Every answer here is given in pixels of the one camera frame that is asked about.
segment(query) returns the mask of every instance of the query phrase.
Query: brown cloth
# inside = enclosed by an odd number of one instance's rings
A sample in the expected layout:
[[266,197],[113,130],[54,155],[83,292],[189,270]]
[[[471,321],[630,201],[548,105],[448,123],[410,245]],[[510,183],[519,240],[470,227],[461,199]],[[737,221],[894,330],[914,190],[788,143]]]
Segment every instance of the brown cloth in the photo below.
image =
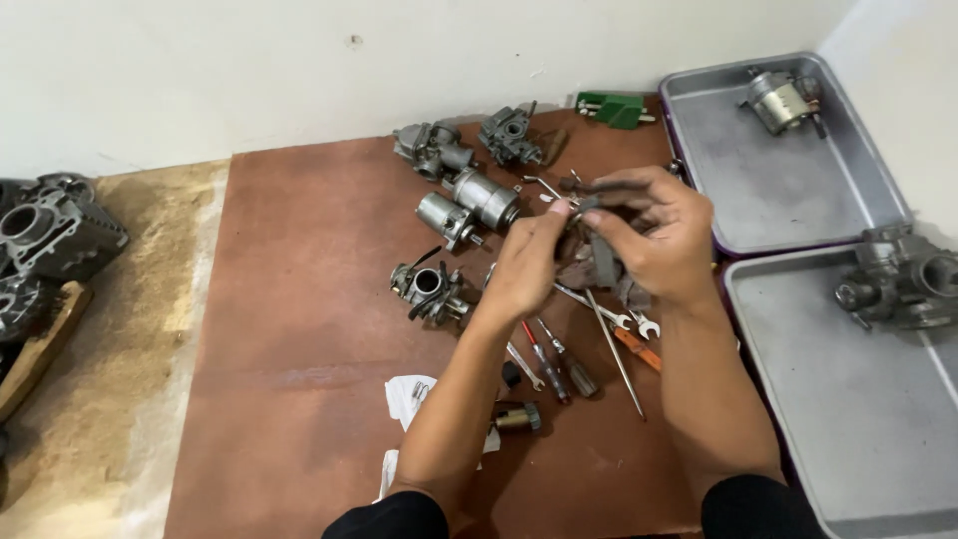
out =
[[[532,126],[569,131],[555,173],[545,175],[553,185],[570,166],[589,179],[670,158],[661,123],[616,130],[561,110],[538,114]],[[464,140],[491,163],[477,130],[463,126]],[[437,330],[409,321],[410,305],[389,290],[397,264],[445,244],[414,210],[430,191],[448,196],[392,149],[384,136],[233,158],[167,537],[315,538],[376,498],[383,454],[402,440],[383,384],[407,374],[438,378],[457,334],[452,322]],[[535,170],[485,172],[512,186]],[[545,210],[542,192],[524,184],[523,215]],[[484,246],[465,242],[455,256],[443,251],[427,264],[446,260],[479,288],[502,244],[482,233]],[[460,536],[595,538],[697,527],[658,374],[620,346],[649,418],[643,423],[592,311],[555,293],[542,317],[604,391],[562,406],[523,375],[511,398],[539,402],[543,432],[502,434],[502,449],[483,456],[466,503],[473,523]],[[513,342],[536,368],[521,328]]]

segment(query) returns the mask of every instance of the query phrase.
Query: fingernail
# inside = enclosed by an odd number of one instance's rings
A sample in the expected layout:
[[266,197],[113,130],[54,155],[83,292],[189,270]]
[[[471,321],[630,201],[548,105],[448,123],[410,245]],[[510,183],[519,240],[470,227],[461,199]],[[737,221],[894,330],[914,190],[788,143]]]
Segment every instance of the fingernail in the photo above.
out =
[[589,226],[597,226],[602,221],[602,215],[597,211],[589,210],[582,214],[582,220]]
[[558,199],[549,206],[549,211],[568,216],[572,213],[572,206],[569,205],[568,199]]

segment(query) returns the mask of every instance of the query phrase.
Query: green object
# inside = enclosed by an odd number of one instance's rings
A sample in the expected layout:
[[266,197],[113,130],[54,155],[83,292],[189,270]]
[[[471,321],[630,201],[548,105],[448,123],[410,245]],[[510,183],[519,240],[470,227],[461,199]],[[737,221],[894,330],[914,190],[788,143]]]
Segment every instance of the green object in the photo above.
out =
[[613,129],[635,129],[639,123],[652,123],[655,117],[643,106],[645,97],[607,92],[579,92],[576,109],[582,116],[608,124]]

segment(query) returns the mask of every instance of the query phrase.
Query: metal tray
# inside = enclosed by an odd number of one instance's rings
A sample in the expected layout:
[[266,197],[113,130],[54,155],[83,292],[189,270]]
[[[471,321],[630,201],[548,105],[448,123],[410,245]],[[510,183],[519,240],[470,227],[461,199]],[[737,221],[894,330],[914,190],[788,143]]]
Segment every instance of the metal tray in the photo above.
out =
[[[772,136],[738,108],[749,65],[822,82],[828,138],[810,123]],[[715,205],[719,248],[752,256],[859,241],[861,231],[911,222],[875,144],[823,59],[796,53],[669,75],[659,86],[676,150]]]
[[958,331],[866,333],[833,301],[852,246],[724,274],[798,478],[842,539],[958,537]]

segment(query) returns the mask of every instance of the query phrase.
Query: hand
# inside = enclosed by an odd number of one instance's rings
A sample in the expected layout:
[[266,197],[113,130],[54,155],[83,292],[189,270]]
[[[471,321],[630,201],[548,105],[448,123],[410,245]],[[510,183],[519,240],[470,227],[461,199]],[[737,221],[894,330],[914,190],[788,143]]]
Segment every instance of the hand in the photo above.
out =
[[559,199],[540,217],[513,223],[506,237],[480,310],[518,320],[537,311],[556,280],[553,253],[572,208]]
[[635,282],[680,306],[713,290],[712,202],[660,167],[619,171],[596,183],[611,180],[641,189],[602,194],[603,203],[640,210],[639,223],[649,231],[639,234],[604,210],[586,212],[582,220],[615,249]]

